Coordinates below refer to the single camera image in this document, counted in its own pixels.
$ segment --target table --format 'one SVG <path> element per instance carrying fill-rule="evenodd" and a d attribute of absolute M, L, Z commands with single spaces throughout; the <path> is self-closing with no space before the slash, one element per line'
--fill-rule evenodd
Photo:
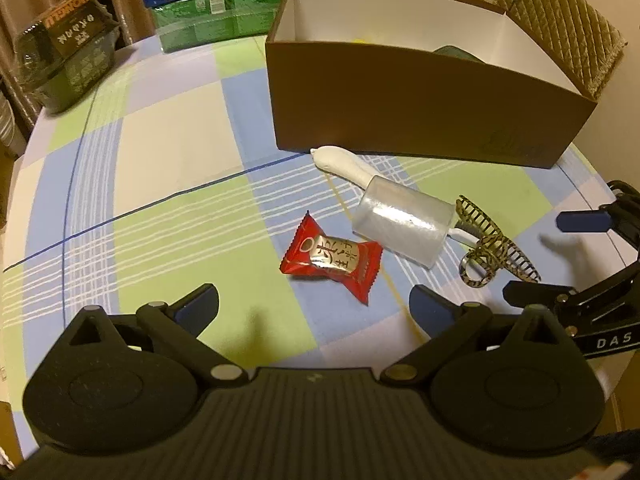
<path fill-rule="evenodd" d="M 615 235 L 566 235 L 561 210 L 612 195 L 571 146 L 551 170 L 460 160 L 365 156 L 389 178 L 453 202 L 464 194 L 525 251 L 543 281 L 585 288 L 635 260 Z M 278 265 L 307 210 L 350 237 L 361 191 L 274 142 L 264 38 L 164 55 L 156 38 L 119 51 L 112 71 L 58 117 L 43 113 L 17 177 L 4 249 L 2 338 L 23 450 L 28 377 L 86 304 L 133 313 L 202 283 L 220 313 L 200 336 L 243 367 L 370 366 L 379 371 L 426 340 L 408 315 L 424 283 L 451 301 L 496 312 L 511 275 L 471 289 L 466 252 L 447 241 L 432 270 L 385 251 L 369 306 L 341 284 L 292 279 Z M 610 394 L 630 354 L 594 360 Z"/>

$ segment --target brown box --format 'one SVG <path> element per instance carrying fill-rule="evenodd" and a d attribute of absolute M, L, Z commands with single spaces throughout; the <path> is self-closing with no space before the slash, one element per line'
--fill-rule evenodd
<path fill-rule="evenodd" d="M 482 62 L 433 52 L 443 46 Z M 504 10 L 475 0 L 283 0 L 266 57 L 283 150 L 549 168 L 596 106 Z"/>

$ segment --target candy wrapper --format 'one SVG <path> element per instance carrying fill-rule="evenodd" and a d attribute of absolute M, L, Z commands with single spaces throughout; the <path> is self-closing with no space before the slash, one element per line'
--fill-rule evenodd
<path fill-rule="evenodd" d="M 326 276 L 342 283 L 364 304 L 380 268 L 382 246 L 326 236 L 309 211 L 280 264 L 280 272 L 296 276 Z"/>

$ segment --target green object in box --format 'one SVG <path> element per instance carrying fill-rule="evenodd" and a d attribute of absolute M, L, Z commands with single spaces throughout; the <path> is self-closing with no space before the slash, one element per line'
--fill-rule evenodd
<path fill-rule="evenodd" d="M 173 52 L 236 36 L 229 0 L 182 0 L 152 9 L 162 49 Z"/>
<path fill-rule="evenodd" d="M 278 12 L 280 0 L 230 0 L 236 15 L 236 34 L 265 34 Z"/>

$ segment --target screw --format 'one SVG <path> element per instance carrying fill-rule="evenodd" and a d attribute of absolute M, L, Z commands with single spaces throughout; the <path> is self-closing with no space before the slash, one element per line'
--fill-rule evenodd
<path fill-rule="evenodd" d="M 211 377 L 219 381 L 235 381 L 242 375 L 242 368 L 236 365 L 218 365 L 211 369 Z"/>
<path fill-rule="evenodd" d="M 393 381 L 410 381 L 418 374 L 415 366 L 395 364 L 385 370 L 385 375 Z"/>

